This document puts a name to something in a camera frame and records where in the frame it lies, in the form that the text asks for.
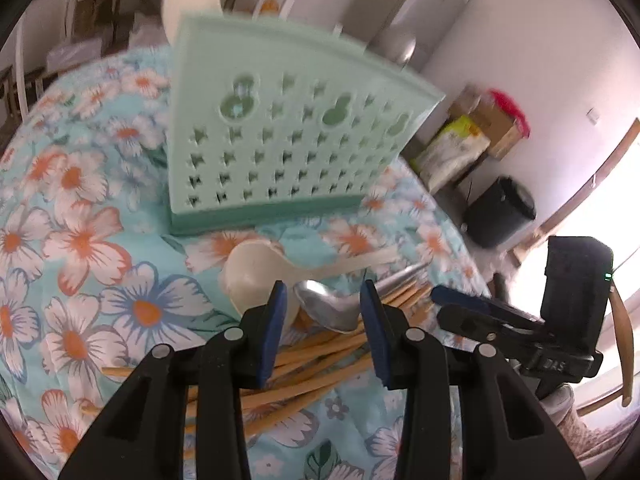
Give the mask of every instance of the floral tablecloth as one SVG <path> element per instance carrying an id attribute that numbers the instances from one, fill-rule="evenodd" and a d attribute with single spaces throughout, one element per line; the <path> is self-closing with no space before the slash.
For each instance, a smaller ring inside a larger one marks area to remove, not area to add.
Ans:
<path id="1" fill-rule="evenodd" d="M 395 244 L 403 261 L 379 277 L 427 258 L 433 283 L 485 292 L 459 233 L 400 160 L 354 214 L 169 235 L 169 70 L 167 48 L 145 49 L 62 77 L 0 160 L 0 410 L 48 478 L 92 421 L 83 407 L 118 387 L 102 367 L 135 365 L 159 342 L 201 345 L 237 322 L 217 278 L 242 240 L 273 240 L 305 266 Z M 361 278 L 332 285 L 355 291 Z M 424 326 L 456 343 L 433 316 Z M 283 342 L 302 336 L 294 325 Z M 252 478 L 391 479 L 403 409 L 404 392 L 362 373 L 252 439 Z"/>

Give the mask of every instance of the red object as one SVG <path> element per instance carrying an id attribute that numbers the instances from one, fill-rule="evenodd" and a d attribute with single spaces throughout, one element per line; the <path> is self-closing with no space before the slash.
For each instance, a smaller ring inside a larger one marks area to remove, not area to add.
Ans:
<path id="1" fill-rule="evenodd" d="M 494 103 L 498 108 L 500 108 L 500 110 L 513 117 L 522 136 L 525 139 L 529 139 L 531 128 L 529 127 L 529 123 L 527 123 L 527 118 L 524 116 L 524 112 L 516 102 L 510 96 L 500 90 L 496 90 L 495 88 L 489 89 L 487 93 L 494 98 Z"/>

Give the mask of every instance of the cardboard box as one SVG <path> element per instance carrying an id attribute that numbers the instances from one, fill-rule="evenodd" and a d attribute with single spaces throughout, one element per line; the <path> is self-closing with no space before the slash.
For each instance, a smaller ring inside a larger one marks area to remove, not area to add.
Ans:
<path id="1" fill-rule="evenodd" d="M 452 118 L 463 115 L 463 108 L 454 102 L 449 107 Z M 474 110 L 468 113 L 473 122 L 488 137 L 491 145 L 487 153 L 497 160 L 501 160 L 516 145 L 522 135 L 513 119 L 500 108 L 492 107 L 480 101 Z"/>

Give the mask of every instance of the dark green base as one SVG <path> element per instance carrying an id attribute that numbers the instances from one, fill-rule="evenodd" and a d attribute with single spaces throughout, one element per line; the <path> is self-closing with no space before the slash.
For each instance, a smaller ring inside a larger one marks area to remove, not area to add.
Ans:
<path id="1" fill-rule="evenodd" d="M 341 197 L 318 197 L 256 205 L 244 205 L 193 212 L 188 216 L 175 215 L 170 211 L 170 232 L 172 235 L 196 235 L 206 231 L 224 228 L 249 227 L 278 220 L 298 217 L 313 217 L 335 211 L 356 210 L 365 195 Z"/>

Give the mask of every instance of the metal spoon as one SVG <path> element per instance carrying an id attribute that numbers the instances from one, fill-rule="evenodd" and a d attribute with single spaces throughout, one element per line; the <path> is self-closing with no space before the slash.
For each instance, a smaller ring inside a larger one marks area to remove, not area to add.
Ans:
<path id="1" fill-rule="evenodd" d="M 386 296 L 412 279 L 429 264 L 421 262 L 411 265 L 376 283 L 380 296 Z M 334 332 L 347 333 L 356 330 L 360 316 L 360 295 L 341 294 L 314 280 L 298 282 L 293 292 L 300 306 L 316 323 Z"/>

